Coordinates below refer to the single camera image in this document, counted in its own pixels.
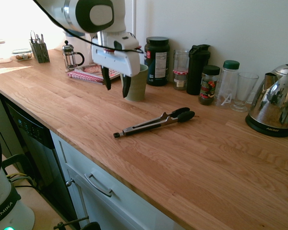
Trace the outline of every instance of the drawer handle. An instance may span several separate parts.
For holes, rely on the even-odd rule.
[[[100,191],[102,194],[108,196],[108,197],[111,197],[112,196],[112,189],[108,189],[107,191],[105,191],[104,189],[102,188],[99,188],[98,186],[96,186],[95,184],[93,184],[93,182],[91,182],[90,178],[93,177],[93,174],[84,174],[85,178],[87,179],[87,181],[95,188],[97,189],[98,191]]]

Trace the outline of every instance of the plastic bottle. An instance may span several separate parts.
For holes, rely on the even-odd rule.
[[[168,82],[169,44],[167,37],[148,37],[144,63],[148,66],[147,84],[162,86]]]
[[[210,105],[215,96],[220,67],[204,66],[202,73],[201,91],[198,100],[203,105]]]
[[[240,63],[234,60],[226,60],[216,84],[216,106],[229,108],[236,94],[236,84]]]

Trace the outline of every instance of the green cup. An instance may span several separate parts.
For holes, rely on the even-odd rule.
[[[145,89],[146,89],[146,79],[148,74],[148,66],[142,65],[140,66],[140,72],[131,77],[131,84],[129,88],[129,92],[126,100],[131,102],[138,102],[144,99],[145,96]],[[120,75],[121,84],[123,83],[123,75]]]

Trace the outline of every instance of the wooden countertop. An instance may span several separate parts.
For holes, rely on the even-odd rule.
[[[186,229],[288,229],[288,137],[249,128],[246,113],[147,85],[129,102],[120,80],[67,77],[62,54],[0,64],[0,93]],[[124,128],[189,107],[197,117],[130,137]]]

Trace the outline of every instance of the jar label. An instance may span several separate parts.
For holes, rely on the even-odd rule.
[[[213,98],[216,91],[216,80],[204,80],[202,79],[202,86],[200,96],[205,99]]]
[[[184,81],[184,80],[177,80],[177,79],[174,79],[174,82],[176,82],[176,87],[177,88],[180,88],[180,87],[184,87],[184,84],[185,84],[185,82],[186,82],[186,80]]]
[[[167,67],[167,52],[156,53],[155,78],[164,78]]]

